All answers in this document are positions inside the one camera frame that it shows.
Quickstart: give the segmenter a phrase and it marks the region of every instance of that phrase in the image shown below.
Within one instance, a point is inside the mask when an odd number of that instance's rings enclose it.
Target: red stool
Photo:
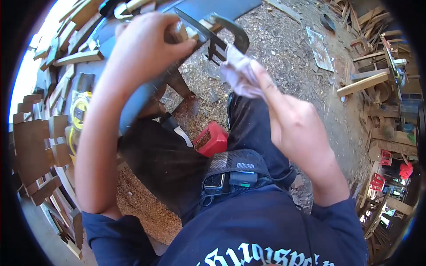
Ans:
[[[385,179],[378,173],[374,173],[373,180],[370,182],[370,189],[382,191],[385,186]]]
[[[392,153],[387,150],[382,150],[382,160],[380,161],[381,165],[390,166],[392,164]]]
[[[201,134],[198,135],[198,137],[192,142],[194,146],[207,133],[210,133],[209,140],[196,151],[207,157],[212,157],[215,153],[226,151],[228,133],[216,121],[211,121]]]

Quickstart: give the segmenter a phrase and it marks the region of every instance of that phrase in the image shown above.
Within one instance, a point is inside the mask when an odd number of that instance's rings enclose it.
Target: navy blue shirt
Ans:
[[[98,265],[366,265],[368,250],[354,200],[305,216],[275,185],[216,203],[186,224],[158,257],[138,218],[83,212]]]

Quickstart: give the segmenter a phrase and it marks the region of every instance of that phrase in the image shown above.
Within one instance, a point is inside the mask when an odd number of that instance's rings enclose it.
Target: black pants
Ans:
[[[264,158],[272,178],[289,171],[288,159],[272,144],[268,107],[262,99],[232,95],[227,150],[252,149]],[[138,120],[120,143],[120,151],[135,175],[185,225],[201,195],[208,158],[153,120]],[[289,188],[294,177],[276,182]]]

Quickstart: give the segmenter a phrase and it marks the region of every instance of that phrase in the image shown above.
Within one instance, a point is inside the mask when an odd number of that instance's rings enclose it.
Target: hand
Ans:
[[[179,44],[164,41],[166,28],[179,21],[174,14],[151,12],[136,16],[116,29],[115,47],[102,76],[130,95],[143,83],[157,77],[172,63],[189,55],[196,41]]]

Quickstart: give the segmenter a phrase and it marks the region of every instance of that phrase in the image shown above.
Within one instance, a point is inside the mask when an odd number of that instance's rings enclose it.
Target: white rag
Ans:
[[[232,44],[228,44],[225,53],[227,60],[220,64],[219,71],[232,90],[239,96],[266,101],[251,68],[251,59]]]

